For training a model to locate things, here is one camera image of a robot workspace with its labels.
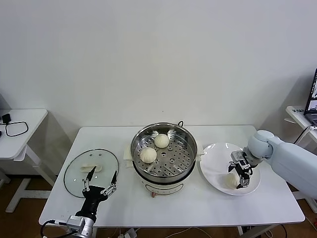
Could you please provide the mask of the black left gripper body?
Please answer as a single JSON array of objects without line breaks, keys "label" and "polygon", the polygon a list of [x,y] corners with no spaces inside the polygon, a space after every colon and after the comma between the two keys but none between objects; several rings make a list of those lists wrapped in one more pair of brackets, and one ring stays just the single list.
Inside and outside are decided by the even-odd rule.
[{"label": "black left gripper body", "polygon": [[102,187],[90,185],[89,191],[83,191],[82,193],[84,195],[85,201],[82,205],[81,210],[78,211],[75,215],[90,219],[96,219],[99,204],[108,199],[107,193],[102,193],[103,190],[104,188]]}]

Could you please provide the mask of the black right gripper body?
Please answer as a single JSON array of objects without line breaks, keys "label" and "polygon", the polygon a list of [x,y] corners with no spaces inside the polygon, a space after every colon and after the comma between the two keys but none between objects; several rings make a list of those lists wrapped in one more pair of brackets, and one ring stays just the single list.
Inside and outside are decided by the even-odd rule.
[{"label": "black right gripper body", "polygon": [[251,165],[247,164],[246,162],[232,163],[232,167],[242,178],[249,178],[253,174]]}]

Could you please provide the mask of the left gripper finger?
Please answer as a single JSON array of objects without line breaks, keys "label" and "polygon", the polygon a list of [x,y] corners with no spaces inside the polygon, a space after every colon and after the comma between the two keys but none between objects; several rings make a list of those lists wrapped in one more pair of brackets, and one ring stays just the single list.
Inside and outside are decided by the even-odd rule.
[{"label": "left gripper finger", "polygon": [[88,172],[87,176],[85,179],[83,179],[83,183],[84,183],[84,188],[83,188],[83,191],[89,191],[89,184],[93,178],[93,175],[94,175],[94,172],[95,172],[95,169],[96,169],[96,166],[94,166],[92,168],[92,170],[90,172]]},{"label": "left gripper finger", "polygon": [[105,196],[111,196],[116,191],[116,182],[117,182],[117,171],[115,171],[110,185],[101,191],[101,194]]}]

